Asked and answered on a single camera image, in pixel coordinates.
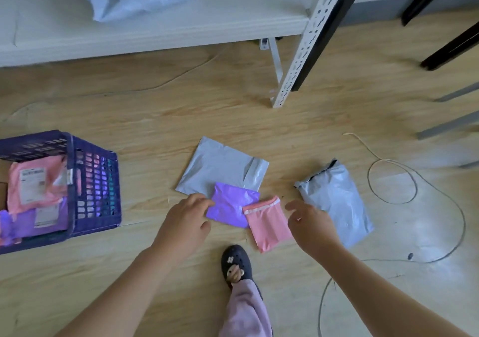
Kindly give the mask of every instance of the plastic crate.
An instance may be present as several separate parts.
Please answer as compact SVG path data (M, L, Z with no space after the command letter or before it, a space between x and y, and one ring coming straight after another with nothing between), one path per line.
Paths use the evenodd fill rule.
M0 159L24 162L59 154L67 156L68 229L24 237L19 244L0 247L0 254L59 243L120 225L122 214L116 153L60 130L0 140Z

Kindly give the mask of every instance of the foot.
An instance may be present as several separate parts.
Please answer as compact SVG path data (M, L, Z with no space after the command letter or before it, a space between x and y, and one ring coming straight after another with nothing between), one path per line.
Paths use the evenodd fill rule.
M253 280L253 270L248 254L239 245L231 245L224 250L221 256L221 271L230 289L232 284L240 280Z

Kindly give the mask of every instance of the cable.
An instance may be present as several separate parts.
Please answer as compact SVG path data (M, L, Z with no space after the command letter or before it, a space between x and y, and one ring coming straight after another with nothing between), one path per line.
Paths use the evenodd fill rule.
M213 57L209 58L207 61L199 64L198 66L195 66L193 68L190 68L189 70L183 72L182 74L177 75L176 77L172 78L171 80L167 80L166 82L162 83L161 85L155 86L155 87L150 87L150 88L145 88L145 89L140 89L140 90L128 90L128 91L114 91L114 92L101 92L101 93L86 93L86 94L81 94L78 96L72 96L72 97L57 97L49 100L39 100L39 101L34 101L32 103L29 103L25 106L20 107L16 111L14 111L12 114L10 114L5 120L3 120L3 123L8 122L12 117L17 115L19 112L27 109L35 104L44 104L44 103L51 103L51 102L56 102L56 101L64 101L64 100L71 100L71 99L77 99L77 98L82 98L82 97L108 97L108 96L117 96L117 95L128 95L128 94L133 94L133 93L141 93L141 92L148 92L148 91L153 91L153 90L158 90L162 88L163 86L166 86L177 79L187 75L190 72L193 72L194 70L203 67L207 65L210 62L213 62L215 59L217 59L220 55L224 54L225 51L230 47L230 45L226 45L222 50L220 50L216 55Z
M415 173L417 174L417 176L419 178L421 178L424 182L426 182L429 186L431 186L433 189L435 189L436 191L438 191L440 194L444 195L448 200L450 200L459 210L460 214L461 214L461 217L462 217L462 232L461 232L461 237L459 238L459 241L456 243L456 245L445 255L437 258L437 259L434 259L434 260L431 260L431 261L415 261L415 260L404 260L404 259L364 259L362 261L400 261L400 262L406 262L406 263L416 263L416 264L432 264L432 263L436 263L438 261L441 261L441 260L444 260L446 259L447 257L451 256L452 253L454 251L456 251L458 249L459 246L461 246L461 244L463 243L464 241L464 237L466 235L466 217L464 215L464 211L462 210L462 208L458 205L458 203L456 201L454 201L450 196L446 195L446 193L444 193L443 191L441 191L440 189L436 188L436 186L432 185L429 181L425 180L424 177L415 169L411 168L410 166L408 165L405 165L403 163L400 163L394 159L385 159L385 158L381 158L379 155L377 155L375 152L373 152L373 150L364 142L364 140L362 140L359 136L357 136L356 134L354 133L343 133L343 135L351 135L351 136L354 136L357 140L359 140L361 142L361 144L363 144L366 149L371 153L373 154L375 157L376 157L376 160L371 164L371 166L369 167L368 171L367 171L367 183L369 185L369 189L371 190L371 192L373 192L373 194L379 198L381 201L383 202L386 202L386 203L389 203L390 205L404 205L406 203L410 203L412 202L417 194L418 194L418 184L416 182L416 180L414 179L414 177L412 176L412 173ZM396 165L398 166L399 168L403 169L406 171L406 173L409 175L409 177L411 178L412 182L414 183L414 195L411 197L410 200L407 200L405 202L400 202L400 203L394 203L394 202L389 202L389 201L386 201L385 199L383 199L382 197L380 197L376 191L374 190L373 186L371 185L371 170L374 168L375 165L377 165L378 163L380 162L386 162L386 163L390 163L390 164L393 164L393 165ZM324 302L324 297L326 296L326 291L328 289L328 286L331 284L332 282L332 278L330 278L328 280L328 282L326 283L326 286L324 287L324 290L323 290L323 293L321 295L321 301L320 301L320 310L318 312L318 336L319 337L322 337L322 334L321 334L321 311L322 311L322 307L323 307L323 302Z

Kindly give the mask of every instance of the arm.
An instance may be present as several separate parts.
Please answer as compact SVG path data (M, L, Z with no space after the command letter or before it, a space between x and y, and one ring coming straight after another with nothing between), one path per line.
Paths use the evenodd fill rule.
M298 245L339 285L374 337L470 337L376 274L341 244L329 215L295 200L288 225Z
M132 337L166 275L207 237L203 214L212 205L195 194L173 206L152 246L56 337Z

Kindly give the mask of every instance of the pant leg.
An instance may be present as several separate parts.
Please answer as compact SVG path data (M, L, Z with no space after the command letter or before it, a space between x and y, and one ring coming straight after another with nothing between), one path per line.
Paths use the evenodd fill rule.
M219 337L272 337L266 306L254 281L233 284Z

